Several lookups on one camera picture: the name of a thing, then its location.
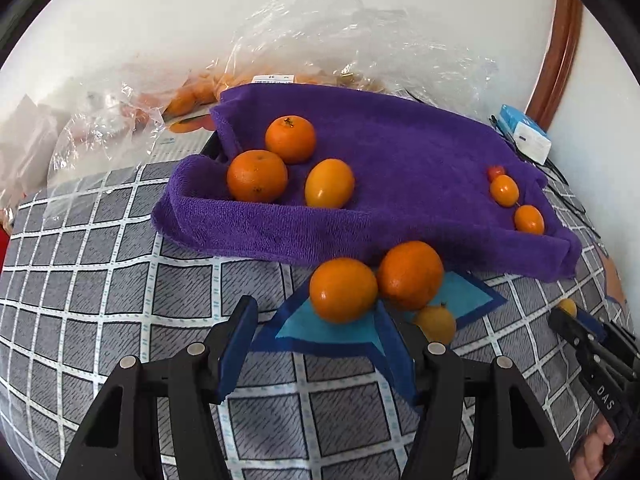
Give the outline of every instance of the brown wooden trim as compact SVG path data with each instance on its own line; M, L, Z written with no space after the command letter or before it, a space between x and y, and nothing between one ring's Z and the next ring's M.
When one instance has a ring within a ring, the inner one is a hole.
M556 0L551 41L526 114L546 130L558 110L574 63L582 26L580 0Z

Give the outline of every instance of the red fruit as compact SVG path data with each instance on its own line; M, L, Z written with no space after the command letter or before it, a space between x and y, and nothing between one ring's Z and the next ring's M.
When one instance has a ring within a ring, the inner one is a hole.
M497 177L506 174L507 172L502 166L491 166L488 170L486 170L486 176L489 177L489 182L493 182Z

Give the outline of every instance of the cherry tomato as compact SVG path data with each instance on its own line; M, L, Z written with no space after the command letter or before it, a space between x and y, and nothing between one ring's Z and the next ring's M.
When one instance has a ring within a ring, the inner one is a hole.
M493 182L496 177L506 175L507 172L502 166L491 166L486 170L486 176L489 177L489 182Z
M489 192L502 207L511 207L520 198L518 185L507 175L497 176L489 186Z
M513 216L516 229L523 233L542 235L545 233L545 220L540 211L532 205L521 205Z

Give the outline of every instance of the barcode sticker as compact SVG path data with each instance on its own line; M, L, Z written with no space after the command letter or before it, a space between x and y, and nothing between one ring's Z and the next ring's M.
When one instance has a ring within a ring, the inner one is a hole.
M293 83L294 76L292 75L254 75L251 80L252 83Z

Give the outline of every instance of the white label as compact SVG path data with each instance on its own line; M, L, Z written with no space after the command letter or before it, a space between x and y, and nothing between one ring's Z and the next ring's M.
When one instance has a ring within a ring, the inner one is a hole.
M252 83L293 83L293 75L254 75Z
M551 141L540 135L531 126L518 123L513 132L513 140L518 149L538 164L544 164L551 150Z

